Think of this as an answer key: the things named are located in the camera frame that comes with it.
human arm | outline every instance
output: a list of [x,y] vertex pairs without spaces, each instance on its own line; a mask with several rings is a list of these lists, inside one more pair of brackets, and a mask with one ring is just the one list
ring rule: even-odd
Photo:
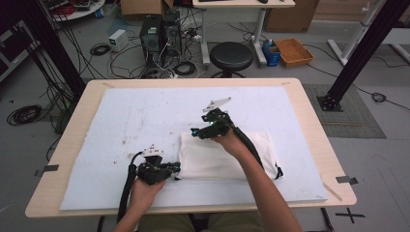
[[151,207],[156,194],[163,188],[165,181],[149,186],[144,181],[136,179],[132,186],[130,206],[124,217],[114,228],[114,232],[133,232],[139,220]]
[[238,136],[229,130],[225,136],[212,139],[222,145],[244,169],[265,231],[302,231],[275,184]]

white desk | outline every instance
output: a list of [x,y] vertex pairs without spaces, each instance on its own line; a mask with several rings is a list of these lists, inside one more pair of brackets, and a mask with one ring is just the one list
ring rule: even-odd
[[[161,80],[94,80],[88,83],[75,112],[48,165],[58,164],[57,171],[45,172],[26,209],[30,218],[115,215],[117,210],[60,211],[73,164],[84,137],[99,108],[103,93],[108,88],[175,88],[218,86],[283,86],[294,108],[301,130],[317,166],[328,200],[320,202],[292,202],[295,207],[346,206],[356,203],[356,196],[348,183],[339,184],[336,177],[344,176],[337,156],[317,119],[301,82],[296,78],[247,79],[161,79]],[[255,210],[254,204],[219,205],[204,207],[156,208],[149,214],[221,212]]]
[[249,13],[252,10],[259,10],[257,19],[252,19],[251,21],[257,21],[257,29],[255,36],[251,37],[252,46],[254,47],[259,61],[259,67],[266,65],[265,56],[262,53],[262,49],[259,43],[260,33],[262,31],[263,20],[265,19],[266,9],[268,8],[289,8],[294,7],[295,2],[292,0],[269,0],[267,4],[262,4],[258,0],[233,0],[233,1],[215,1],[215,2],[199,2],[198,0],[192,0],[193,5],[196,8],[202,9],[202,41],[201,41],[201,51],[202,51],[202,62],[205,66],[210,65],[208,45],[206,40],[206,27],[205,23],[208,22],[208,11],[220,10],[218,14],[228,15],[226,21],[234,21],[235,12],[233,9],[239,10],[236,12],[236,16],[239,17],[239,21],[246,22],[249,21]]

white cloth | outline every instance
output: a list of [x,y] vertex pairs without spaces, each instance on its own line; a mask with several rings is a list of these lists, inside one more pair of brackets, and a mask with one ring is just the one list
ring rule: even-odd
[[[265,172],[274,180],[278,168],[269,135],[265,132],[250,132],[247,137],[255,146]],[[246,179],[239,162],[219,143],[192,137],[190,133],[181,134],[180,163],[181,172],[177,176],[180,179]]]

black tape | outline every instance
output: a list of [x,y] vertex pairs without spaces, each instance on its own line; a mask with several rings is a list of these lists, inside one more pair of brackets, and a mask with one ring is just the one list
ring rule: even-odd
[[58,167],[59,167],[59,164],[47,165],[43,168],[43,171],[37,170],[36,173],[34,173],[34,175],[38,177],[42,177],[43,174],[47,171],[57,171]]
[[349,183],[350,185],[356,185],[359,184],[358,180],[356,177],[350,178],[349,176],[341,176],[341,177],[336,177],[337,181],[339,184],[341,183]]

table leg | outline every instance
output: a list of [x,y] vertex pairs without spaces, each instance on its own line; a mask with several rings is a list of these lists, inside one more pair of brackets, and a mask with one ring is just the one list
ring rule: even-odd
[[206,42],[206,9],[202,10],[202,39],[201,39],[201,53],[202,53],[202,63],[205,67],[211,64],[209,59],[208,44]]
[[256,51],[256,56],[259,61],[259,67],[266,66],[266,58],[262,52],[262,47],[259,43],[260,34],[262,32],[263,19],[265,18],[266,9],[260,9],[259,18],[257,20],[256,34],[251,37],[253,48]]

